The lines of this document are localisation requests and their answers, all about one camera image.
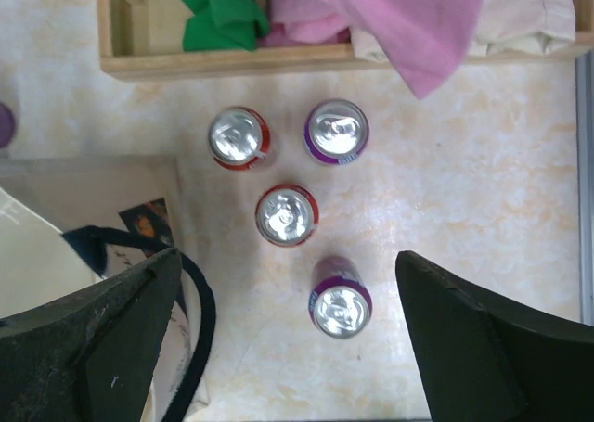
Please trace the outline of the pink shirt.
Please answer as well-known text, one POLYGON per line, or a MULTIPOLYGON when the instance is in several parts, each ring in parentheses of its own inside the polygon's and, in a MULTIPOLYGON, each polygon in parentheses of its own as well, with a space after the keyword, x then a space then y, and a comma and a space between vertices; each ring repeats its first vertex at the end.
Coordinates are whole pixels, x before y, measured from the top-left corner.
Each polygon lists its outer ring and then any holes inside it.
POLYGON ((484 0, 268 0, 261 45, 335 41, 349 27, 371 34, 411 92, 424 98, 463 63, 484 0))

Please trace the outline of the wooden clothes rack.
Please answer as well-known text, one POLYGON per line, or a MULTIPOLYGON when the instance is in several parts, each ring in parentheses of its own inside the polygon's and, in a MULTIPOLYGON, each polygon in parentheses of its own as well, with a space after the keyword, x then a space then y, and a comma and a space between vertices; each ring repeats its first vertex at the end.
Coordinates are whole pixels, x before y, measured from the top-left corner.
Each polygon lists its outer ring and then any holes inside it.
MULTIPOLYGON (((142 0, 125 0, 138 5, 142 0)), ((575 9, 575 40, 553 49, 545 56, 575 57, 593 46, 593 0, 572 0, 575 9)), ((122 80, 139 80, 148 77, 187 78, 199 75, 241 75, 264 70, 339 70, 363 65, 356 55, 353 43, 343 44, 339 35, 328 44, 314 45, 260 45, 253 51, 226 50, 178 53, 149 56, 116 56, 112 46, 112 21, 110 0, 97 0, 100 66, 106 73, 122 80)), ((265 6, 268 14, 268 0, 265 6)), ((520 51, 503 51, 485 55, 484 62, 498 57, 518 58, 527 56, 520 51)))

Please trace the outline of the red coke can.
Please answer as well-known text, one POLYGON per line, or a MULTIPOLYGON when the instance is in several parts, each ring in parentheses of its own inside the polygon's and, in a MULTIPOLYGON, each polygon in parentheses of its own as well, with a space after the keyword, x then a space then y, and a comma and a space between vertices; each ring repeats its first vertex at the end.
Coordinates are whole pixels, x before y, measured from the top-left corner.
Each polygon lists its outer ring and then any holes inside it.
POLYGON ((316 231, 319 216, 314 196, 292 183, 275 185, 265 191, 254 214, 261 236, 282 248, 303 244, 316 231))
POLYGON ((271 165, 278 149, 273 130, 264 117, 247 107, 229 107, 212 120, 207 136, 214 161, 231 171, 271 165))

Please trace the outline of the purple fanta can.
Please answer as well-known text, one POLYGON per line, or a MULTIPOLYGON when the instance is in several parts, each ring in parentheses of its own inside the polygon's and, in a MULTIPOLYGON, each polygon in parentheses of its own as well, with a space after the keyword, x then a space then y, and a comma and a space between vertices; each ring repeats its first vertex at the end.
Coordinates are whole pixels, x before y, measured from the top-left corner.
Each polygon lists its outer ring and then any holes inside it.
POLYGON ((334 98, 315 106, 303 128, 305 146, 319 163, 345 165, 357 160, 369 139, 368 118, 354 102, 334 98))
POLYGON ((12 142, 17 131, 17 123, 12 110, 0 103, 0 148, 6 148, 12 142))
POLYGON ((353 262, 332 255, 314 269, 308 312, 314 326, 333 339, 358 335, 372 316, 372 298, 353 262))

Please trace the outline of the beige canvas tote bag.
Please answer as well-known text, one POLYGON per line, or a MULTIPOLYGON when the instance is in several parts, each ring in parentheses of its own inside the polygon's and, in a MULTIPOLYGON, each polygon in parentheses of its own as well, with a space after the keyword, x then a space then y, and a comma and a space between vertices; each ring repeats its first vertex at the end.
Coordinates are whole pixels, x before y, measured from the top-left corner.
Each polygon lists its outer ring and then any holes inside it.
POLYGON ((178 250, 180 287, 138 421, 186 421, 208 402, 216 304, 181 230, 171 157, 2 159, 1 320, 178 250))

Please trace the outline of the folded beige cloth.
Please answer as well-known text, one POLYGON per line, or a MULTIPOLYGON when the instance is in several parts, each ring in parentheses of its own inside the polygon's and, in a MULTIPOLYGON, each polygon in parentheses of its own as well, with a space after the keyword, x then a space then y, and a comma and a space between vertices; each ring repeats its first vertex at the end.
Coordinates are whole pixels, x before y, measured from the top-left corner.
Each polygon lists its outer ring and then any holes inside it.
POLYGON ((468 55, 547 54, 574 40, 572 0, 484 0, 468 55))

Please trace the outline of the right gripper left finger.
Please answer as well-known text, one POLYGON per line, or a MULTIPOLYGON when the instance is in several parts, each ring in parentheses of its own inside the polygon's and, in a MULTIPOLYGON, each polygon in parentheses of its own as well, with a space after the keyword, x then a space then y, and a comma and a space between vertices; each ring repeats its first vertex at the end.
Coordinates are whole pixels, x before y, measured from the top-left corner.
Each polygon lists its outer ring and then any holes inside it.
POLYGON ((138 421, 182 273, 166 249, 1 320, 4 421, 138 421))

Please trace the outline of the aluminium frame rail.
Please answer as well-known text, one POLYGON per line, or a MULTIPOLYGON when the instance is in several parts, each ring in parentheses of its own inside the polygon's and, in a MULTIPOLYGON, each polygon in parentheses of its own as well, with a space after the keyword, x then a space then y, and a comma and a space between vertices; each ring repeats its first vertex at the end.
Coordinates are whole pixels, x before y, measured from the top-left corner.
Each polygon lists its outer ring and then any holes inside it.
POLYGON ((593 325, 593 52, 575 61, 580 313, 593 325))

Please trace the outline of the green tank top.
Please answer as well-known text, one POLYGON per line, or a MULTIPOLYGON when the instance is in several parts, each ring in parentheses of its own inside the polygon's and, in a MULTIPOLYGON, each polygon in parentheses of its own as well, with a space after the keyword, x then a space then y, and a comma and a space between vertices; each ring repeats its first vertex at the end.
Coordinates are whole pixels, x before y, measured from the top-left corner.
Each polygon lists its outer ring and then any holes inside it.
POLYGON ((272 32, 266 0, 110 0, 116 56, 253 51, 272 32))

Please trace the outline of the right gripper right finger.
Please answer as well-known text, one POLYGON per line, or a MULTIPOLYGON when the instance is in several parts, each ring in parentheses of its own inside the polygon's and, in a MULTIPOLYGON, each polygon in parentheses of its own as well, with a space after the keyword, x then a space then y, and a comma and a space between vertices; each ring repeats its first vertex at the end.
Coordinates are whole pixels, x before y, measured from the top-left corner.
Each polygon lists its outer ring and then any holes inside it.
POLYGON ((590 421, 593 328, 482 288, 414 251, 395 277, 434 421, 590 421))

